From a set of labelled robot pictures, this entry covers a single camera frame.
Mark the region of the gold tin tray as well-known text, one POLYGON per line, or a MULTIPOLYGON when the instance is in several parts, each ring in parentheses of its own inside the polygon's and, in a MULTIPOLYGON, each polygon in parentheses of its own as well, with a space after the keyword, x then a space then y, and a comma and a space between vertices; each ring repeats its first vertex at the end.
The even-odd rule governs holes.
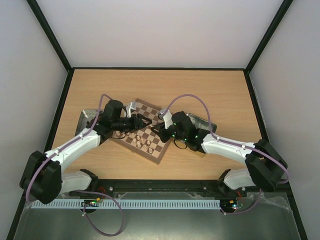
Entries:
MULTIPOLYGON (((194 115, 194 114, 192 114, 190 112, 188 112, 186 115, 190 118, 191 122, 195 125, 195 127, 197 129, 203 129, 203 130, 207 130, 207 131, 210 130, 209 123, 208 123, 207 120, 205 120, 205 119, 203 119, 203 118, 201 118, 201 117, 199 117, 197 115, 194 115)), ((190 151, 193 154, 197 155, 199 158, 203 158, 206 155, 205 153, 202 153, 202 152, 199 152, 199 151, 192 151, 190 149, 188 151, 190 151)))

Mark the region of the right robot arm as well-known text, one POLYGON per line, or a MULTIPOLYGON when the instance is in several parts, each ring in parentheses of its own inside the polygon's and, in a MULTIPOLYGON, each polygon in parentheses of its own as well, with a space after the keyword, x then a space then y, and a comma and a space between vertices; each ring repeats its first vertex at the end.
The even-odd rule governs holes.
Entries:
POLYGON ((288 168, 266 140, 253 143, 212 136, 215 124, 184 111, 167 112, 161 119, 162 123, 151 128, 161 141, 179 141, 191 151, 223 156, 244 165, 242 169, 227 169, 219 177, 216 190, 223 196, 232 196, 246 187, 273 192, 288 168))

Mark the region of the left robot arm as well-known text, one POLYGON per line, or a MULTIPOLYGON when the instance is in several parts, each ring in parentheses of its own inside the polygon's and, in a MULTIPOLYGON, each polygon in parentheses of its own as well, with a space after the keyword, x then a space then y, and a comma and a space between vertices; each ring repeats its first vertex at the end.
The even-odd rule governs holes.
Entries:
POLYGON ((27 161, 20 180, 28 203, 38 200, 52 202, 58 195, 89 189, 96 176, 88 170, 65 173, 66 168, 89 150, 110 139, 114 132, 130 133, 141 130, 152 120, 140 113, 132 114, 135 102, 124 106, 118 100, 110 100, 103 111, 71 140, 44 153, 33 152, 27 161))

